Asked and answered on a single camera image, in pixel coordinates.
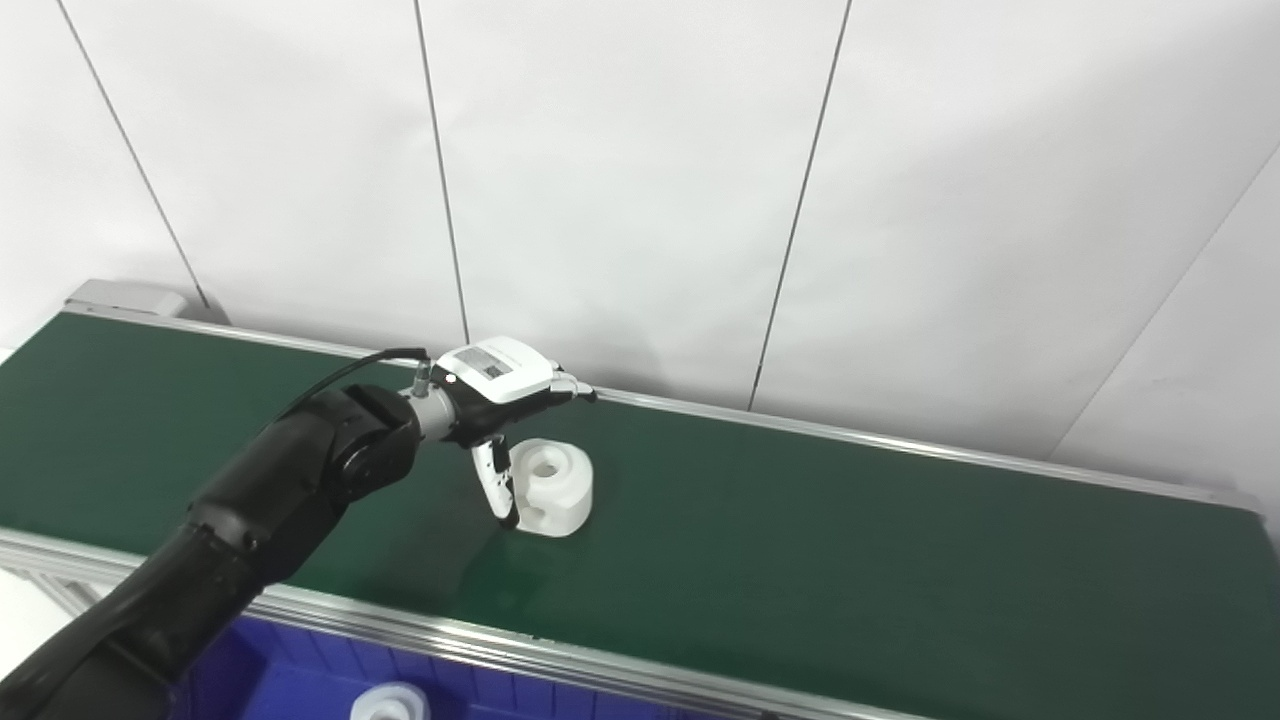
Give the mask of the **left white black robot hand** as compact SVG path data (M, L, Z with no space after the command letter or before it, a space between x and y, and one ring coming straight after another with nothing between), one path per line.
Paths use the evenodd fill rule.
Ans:
M506 428L576 398L598 401L594 386L506 336L440 356L428 374L428 392L449 410L442 439L470 451L489 509L508 530L521 516Z

